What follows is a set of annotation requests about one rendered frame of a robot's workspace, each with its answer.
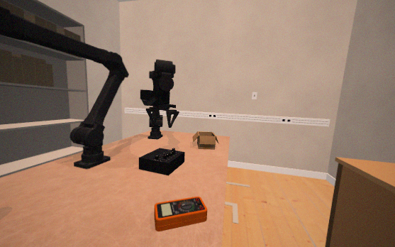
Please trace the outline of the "black lighting desk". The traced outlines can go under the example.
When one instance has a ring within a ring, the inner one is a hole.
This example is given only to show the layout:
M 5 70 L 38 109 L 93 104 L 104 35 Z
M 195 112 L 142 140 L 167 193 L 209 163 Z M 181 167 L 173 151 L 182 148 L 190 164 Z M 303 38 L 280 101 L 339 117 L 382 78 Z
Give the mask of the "black lighting desk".
M 170 175 L 182 163 L 185 152 L 158 148 L 146 155 L 139 157 L 139 170 Z

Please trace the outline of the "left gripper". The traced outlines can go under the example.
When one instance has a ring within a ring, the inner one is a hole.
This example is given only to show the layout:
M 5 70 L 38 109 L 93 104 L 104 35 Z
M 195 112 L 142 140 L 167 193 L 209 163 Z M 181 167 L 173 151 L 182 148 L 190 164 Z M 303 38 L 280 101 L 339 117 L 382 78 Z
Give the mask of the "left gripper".
M 172 127 L 172 124 L 174 123 L 174 120 L 176 119 L 176 117 L 177 117 L 178 114 L 179 114 L 179 111 L 174 110 L 174 109 L 169 109 L 169 108 L 170 108 L 170 107 L 176 108 L 176 105 L 169 104 L 169 102 L 168 102 L 168 104 L 153 104 L 153 103 L 152 103 L 150 106 L 156 106 L 156 107 L 150 107 L 149 109 L 146 109 L 146 112 L 148 113 L 148 115 L 149 115 L 149 117 L 150 117 L 150 120 L 151 120 L 152 124 L 154 125 L 154 124 L 156 123 L 159 110 L 163 110 L 163 111 L 166 111 L 166 114 L 167 114 L 167 123 L 168 123 L 169 128 L 171 128 L 171 127 Z M 173 111 L 170 111 L 170 110 L 173 110 Z M 151 112 L 155 112 L 155 118 L 154 118 L 154 119 L 153 119 L 153 117 L 152 117 Z M 171 120 L 171 115 L 172 115 L 172 114 L 174 114 L 174 116 L 173 116 L 173 118 L 172 118 L 172 121 L 170 122 L 170 120 Z

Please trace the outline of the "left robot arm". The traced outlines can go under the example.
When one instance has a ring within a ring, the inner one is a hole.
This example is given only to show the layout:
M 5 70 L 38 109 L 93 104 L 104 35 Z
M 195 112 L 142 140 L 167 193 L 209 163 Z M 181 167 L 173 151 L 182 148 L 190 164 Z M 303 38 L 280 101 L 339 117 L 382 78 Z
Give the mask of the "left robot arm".
M 152 79 L 153 82 L 153 91 L 143 89 L 140 90 L 140 99 L 145 106 L 149 106 L 153 102 L 153 104 L 168 104 L 169 92 L 174 86 L 174 81 L 172 78 L 174 77 L 175 69 L 176 67 L 175 65 L 173 65 L 172 61 L 156 60 L 155 70 L 149 71 L 149 78 Z M 159 92 L 157 92 L 157 90 Z M 149 125 L 153 129 L 151 128 L 150 136 L 148 136 L 148 139 L 159 139 L 163 137 L 160 131 L 160 127 L 162 127 L 162 119 L 163 116 L 160 115 L 159 111 L 156 123 L 154 125 L 152 124 L 151 120 L 149 120 Z

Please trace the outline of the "brown cardboard box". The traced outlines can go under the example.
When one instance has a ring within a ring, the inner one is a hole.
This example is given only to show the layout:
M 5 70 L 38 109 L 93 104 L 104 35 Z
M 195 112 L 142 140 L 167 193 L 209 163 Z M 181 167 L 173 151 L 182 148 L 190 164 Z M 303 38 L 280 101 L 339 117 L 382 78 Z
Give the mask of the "brown cardboard box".
M 205 132 L 205 131 L 197 131 L 197 132 L 193 136 L 193 142 L 197 139 L 198 148 L 215 150 L 216 145 L 210 145 L 210 144 L 216 144 L 216 141 L 218 142 L 216 135 L 213 132 Z

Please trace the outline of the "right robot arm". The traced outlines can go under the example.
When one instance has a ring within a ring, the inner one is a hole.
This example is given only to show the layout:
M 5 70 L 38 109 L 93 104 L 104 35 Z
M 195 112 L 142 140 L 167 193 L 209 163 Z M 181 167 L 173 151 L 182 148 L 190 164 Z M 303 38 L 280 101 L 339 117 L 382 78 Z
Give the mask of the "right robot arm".
M 105 129 L 103 122 L 118 88 L 125 77 L 129 76 L 122 57 L 118 53 L 96 48 L 39 26 L 2 7 L 0 7 L 0 35 L 93 60 L 109 70 L 109 76 L 89 115 L 80 123 L 79 127 L 71 131 L 70 139 L 72 142 L 74 141 L 73 143 L 83 145 L 82 159 L 74 162 L 75 167 L 89 169 L 110 161 L 111 157 L 105 156 L 102 151 Z

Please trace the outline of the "orange digital multimeter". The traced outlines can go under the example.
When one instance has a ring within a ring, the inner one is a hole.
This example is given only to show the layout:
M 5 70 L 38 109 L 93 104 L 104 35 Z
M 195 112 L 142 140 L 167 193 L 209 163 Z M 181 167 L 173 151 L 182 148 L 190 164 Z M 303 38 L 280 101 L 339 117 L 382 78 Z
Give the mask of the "orange digital multimeter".
M 205 222 L 207 208 L 200 197 L 177 199 L 155 204 L 155 230 L 165 231 Z

